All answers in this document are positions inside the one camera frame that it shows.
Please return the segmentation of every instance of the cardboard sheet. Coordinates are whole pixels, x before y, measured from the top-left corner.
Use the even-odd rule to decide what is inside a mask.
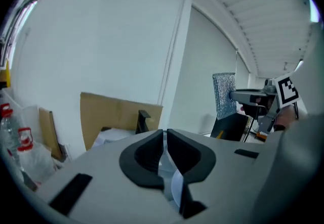
[[[81,93],[80,118],[86,150],[91,149],[102,127],[135,130],[138,110],[145,110],[149,130],[158,128],[162,106]]]
[[[63,155],[57,142],[53,113],[39,108],[39,124],[42,130],[44,145],[52,149],[52,157],[62,159]]]

